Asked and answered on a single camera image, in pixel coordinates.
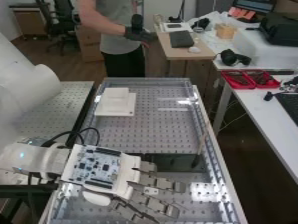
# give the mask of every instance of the black glove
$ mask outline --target black glove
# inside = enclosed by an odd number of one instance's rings
[[[143,29],[141,31],[133,31],[132,27],[125,27],[124,37],[133,41],[151,42],[153,40],[153,35]]]

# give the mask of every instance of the circuit board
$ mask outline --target circuit board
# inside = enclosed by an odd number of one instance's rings
[[[121,152],[84,146],[78,154],[70,181],[112,189],[119,177]]]

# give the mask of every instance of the computer monitor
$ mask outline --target computer monitor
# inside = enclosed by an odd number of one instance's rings
[[[277,0],[235,0],[233,6],[266,14],[274,10]]]

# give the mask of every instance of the black chair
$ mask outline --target black chair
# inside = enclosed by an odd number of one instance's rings
[[[51,39],[55,37],[59,38],[59,41],[48,46],[47,52],[50,52],[51,48],[59,47],[60,55],[63,56],[67,43],[72,43],[76,47],[79,46],[75,31],[78,23],[67,12],[51,12],[48,4],[44,3],[43,0],[36,0],[36,3],[46,18],[46,32]]]
[[[72,20],[76,24],[80,24],[80,17],[78,14],[74,14],[74,5],[71,0],[54,0],[55,2],[55,11],[58,16]]]

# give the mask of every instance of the red tray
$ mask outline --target red tray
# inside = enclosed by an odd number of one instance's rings
[[[260,89],[276,89],[280,88],[281,83],[273,78],[273,76],[262,70],[245,70],[244,71],[247,76],[253,80],[253,82],[256,83],[256,87]],[[261,77],[264,77],[264,79],[266,80],[264,84],[260,84],[256,79],[252,77],[252,72],[259,73],[259,75]]]
[[[256,82],[253,81],[253,79],[249,78],[249,76],[245,74],[244,71],[225,70],[221,72],[221,75],[225,78],[227,82],[231,84],[232,88],[235,89],[255,89],[256,88]]]

